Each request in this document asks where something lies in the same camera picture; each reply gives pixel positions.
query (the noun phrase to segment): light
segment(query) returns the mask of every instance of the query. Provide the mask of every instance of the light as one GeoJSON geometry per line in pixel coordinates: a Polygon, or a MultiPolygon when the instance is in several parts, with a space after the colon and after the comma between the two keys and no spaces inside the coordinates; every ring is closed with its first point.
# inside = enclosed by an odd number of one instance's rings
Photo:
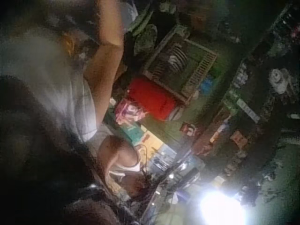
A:
{"type": "Polygon", "coordinates": [[[90,188],[96,188],[97,186],[95,184],[91,184],[90,188]]]}
{"type": "Polygon", "coordinates": [[[207,225],[244,225],[245,212],[240,203],[220,192],[208,193],[200,203],[207,225]]]}
{"type": "Polygon", "coordinates": [[[183,164],[181,164],[181,169],[180,169],[180,171],[183,171],[183,170],[185,170],[186,168],[187,168],[187,164],[186,163],[183,163],[183,164]]]}

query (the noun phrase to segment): dish rack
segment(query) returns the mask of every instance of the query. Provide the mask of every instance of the dish rack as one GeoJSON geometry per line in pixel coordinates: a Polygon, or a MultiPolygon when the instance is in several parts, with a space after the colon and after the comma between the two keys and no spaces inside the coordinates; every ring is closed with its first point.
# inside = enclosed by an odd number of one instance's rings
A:
{"type": "Polygon", "coordinates": [[[188,105],[217,54],[185,38],[186,33],[186,27],[176,25],[145,63],[142,74],[188,105]]]}

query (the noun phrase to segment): cable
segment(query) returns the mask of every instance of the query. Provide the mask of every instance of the cable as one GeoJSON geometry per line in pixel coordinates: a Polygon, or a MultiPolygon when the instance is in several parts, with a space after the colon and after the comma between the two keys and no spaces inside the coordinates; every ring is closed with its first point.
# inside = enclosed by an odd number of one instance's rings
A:
{"type": "Polygon", "coordinates": [[[144,147],[145,149],[146,149],[146,158],[145,158],[145,172],[147,173],[147,158],[148,158],[148,149],[147,149],[147,147],[145,146],[145,145],[143,145],[143,144],[138,144],[138,145],[136,145],[135,146],[135,148],[136,147],[144,147]]]}

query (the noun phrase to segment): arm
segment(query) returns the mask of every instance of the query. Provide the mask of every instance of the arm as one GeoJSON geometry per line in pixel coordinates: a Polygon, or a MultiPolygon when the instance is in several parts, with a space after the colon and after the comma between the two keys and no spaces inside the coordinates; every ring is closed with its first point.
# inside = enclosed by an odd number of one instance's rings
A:
{"type": "Polygon", "coordinates": [[[98,0],[101,45],[84,73],[93,96],[96,121],[100,124],[111,97],[113,81],[123,55],[123,31],[117,0],[98,0]]]}
{"type": "Polygon", "coordinates": [[[103,179],[115,163],[131,167],[138,162],[139,153],[125,140],[112,135],[106,137],[98,149],[97,172],[103,179]]]}

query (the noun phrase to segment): white shirt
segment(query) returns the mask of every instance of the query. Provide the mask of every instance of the white shirt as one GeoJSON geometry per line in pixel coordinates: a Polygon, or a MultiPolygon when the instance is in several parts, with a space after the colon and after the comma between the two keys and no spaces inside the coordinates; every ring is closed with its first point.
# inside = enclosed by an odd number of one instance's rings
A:
{"type": "Polygon", "coordinates": [[[58,126],[82,141],[97,131],[95,106],[83,75],[75,73],[58,38],[47,29],[1,37],[0,75],[23,81],[58,126]]]}

